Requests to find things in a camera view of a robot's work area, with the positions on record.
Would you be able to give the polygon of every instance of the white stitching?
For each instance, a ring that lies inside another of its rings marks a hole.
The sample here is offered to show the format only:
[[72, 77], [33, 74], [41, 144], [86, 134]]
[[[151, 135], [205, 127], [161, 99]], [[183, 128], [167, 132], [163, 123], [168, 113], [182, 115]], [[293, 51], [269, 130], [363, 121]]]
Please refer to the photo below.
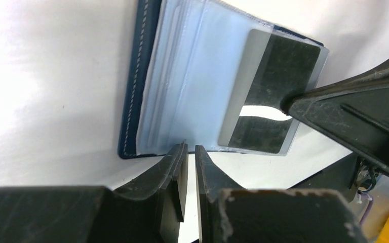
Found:
[[126, 156], [135, 156], [136, 154], [127, 154], [126, 153], [126, 146], [127, 146], [127, 138], [129, 134], [129, 124], [130, 124], [130, 115], [132, 114], [132, 106], [133, 106], [133, 98], [135, 96], [135, 88], [136, 88], [136, 81], [138, 79], [138, 69], [139, 69], [139, 61], [142, 51], [142, 44], [144, 43], [144, 28], [145, 28], [145, 21], [147, 20], [147, 9], [148, 9], [148, 0], [145, 0], [145, 7], [144, 7], [144, 18], [142, 20], [142, 29], [141, 29], [141, 36], [139, 37], [139, 49], [138, 49], [138, 59], [136, 60], [136, 69], [135, 69], [135, 75], [133, 79], [133, 87], [132, 87], [132, 97], [130, 98], [130, 108], [129, 108], [129, 114], [128, 114], [128, 123], [126, 126], [126, 137], [125, 137], [125, 144], [123, 147], [123, 154]]

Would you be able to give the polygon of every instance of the wallet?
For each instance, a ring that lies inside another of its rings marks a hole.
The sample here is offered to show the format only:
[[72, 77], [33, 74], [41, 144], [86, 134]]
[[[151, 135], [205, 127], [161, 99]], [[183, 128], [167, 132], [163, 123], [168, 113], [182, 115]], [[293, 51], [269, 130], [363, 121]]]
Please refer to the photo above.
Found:
[[315, 87], [328, 53], [222, 1], [139, 0], [119, 156], [285, 155], [299, 123], [280, 103]]

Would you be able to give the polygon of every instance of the white surface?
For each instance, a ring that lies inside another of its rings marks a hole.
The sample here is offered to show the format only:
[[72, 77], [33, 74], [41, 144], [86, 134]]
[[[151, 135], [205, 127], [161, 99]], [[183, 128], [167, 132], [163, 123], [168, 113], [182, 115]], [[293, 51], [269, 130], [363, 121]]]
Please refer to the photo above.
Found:
[[[323, 42], [330, 57], [320, 85], [389, 58], [389, 1], [227, 1]], [[115, 188], [158, 160], [116, 153], [135, 8], [135, 0], [0, 1], [0, 185]], [[347, 153], [301, 126], [286, 157], [211, 157], [242, 186], [288, 188]], [[198, 237], [193, 162], [181, 242]]]

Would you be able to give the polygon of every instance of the black plastic part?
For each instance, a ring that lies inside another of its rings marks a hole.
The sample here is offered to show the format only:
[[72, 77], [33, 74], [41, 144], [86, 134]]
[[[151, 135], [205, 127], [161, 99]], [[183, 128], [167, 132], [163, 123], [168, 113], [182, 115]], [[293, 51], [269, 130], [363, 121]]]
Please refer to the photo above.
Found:
[[359, 167], [358, 155], [351, 153], [292, 188], [333, 189], [339, 191], [347, 201], [352, 201], [357, 193], [354, 181]]
[[196, 146], [199, 241], [367, 242], [335, 190], [245, 190]]
[[101, 186], [0, 188], [0, 242], [178, 242], [187, 145], [114, 192]]
[[389, 60], [284, 102], [282, 109], [389, 175]]

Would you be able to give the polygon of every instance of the purple cable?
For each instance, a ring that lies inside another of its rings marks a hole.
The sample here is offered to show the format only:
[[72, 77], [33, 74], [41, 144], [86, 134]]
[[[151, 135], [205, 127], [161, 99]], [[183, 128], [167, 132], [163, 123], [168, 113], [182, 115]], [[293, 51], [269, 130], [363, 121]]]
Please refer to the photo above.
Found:
[[365, 222], [366, 218], [368, 217], [368, 214], [369, 214], [370, 210], [372, 209], [373, 197], [371, 197], [371, 195], [369, 195], [368, 193], [362, 193], [362, 194], [360, 194], [360, 198], [366, 198], [366, 199], [369, 200], [368, 206], [366, 207], [366, 210], [363, 213], [362, 218], [360, 219], [360, 225], [363, 225], [363, 223]]

